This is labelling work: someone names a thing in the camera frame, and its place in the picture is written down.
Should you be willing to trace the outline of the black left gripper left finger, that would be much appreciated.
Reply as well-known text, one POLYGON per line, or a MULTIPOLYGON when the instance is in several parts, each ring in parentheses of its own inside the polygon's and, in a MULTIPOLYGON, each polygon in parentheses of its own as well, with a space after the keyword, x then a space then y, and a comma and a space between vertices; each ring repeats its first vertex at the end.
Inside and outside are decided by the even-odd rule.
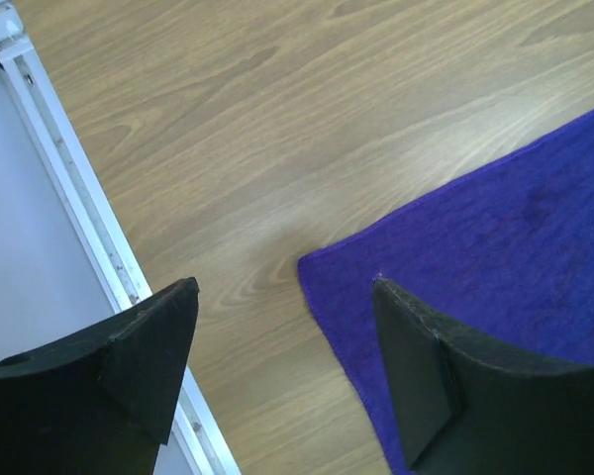
POLYGON ((195 278, 0 361, 0 474, 150 474, 198 315, 195 278))

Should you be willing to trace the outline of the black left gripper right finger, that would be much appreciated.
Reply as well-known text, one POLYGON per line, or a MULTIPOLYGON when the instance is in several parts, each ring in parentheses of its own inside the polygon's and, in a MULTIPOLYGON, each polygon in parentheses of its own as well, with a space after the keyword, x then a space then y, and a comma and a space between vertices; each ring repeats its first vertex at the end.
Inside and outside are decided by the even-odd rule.
POLYGON ((406 467, 415 474, 594 474, 594 365, 549 357, 372 287, 406 467))

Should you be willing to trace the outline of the purple towel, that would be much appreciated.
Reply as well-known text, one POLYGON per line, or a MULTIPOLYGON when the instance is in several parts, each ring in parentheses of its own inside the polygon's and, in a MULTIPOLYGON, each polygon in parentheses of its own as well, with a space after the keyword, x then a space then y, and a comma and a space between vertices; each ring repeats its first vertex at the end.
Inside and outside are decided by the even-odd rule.
POLYGON ((594 365, 594 110, 300 258, 308 307, 390 470, 403 459, 372 304, 384 278, 517 347, 594 365))

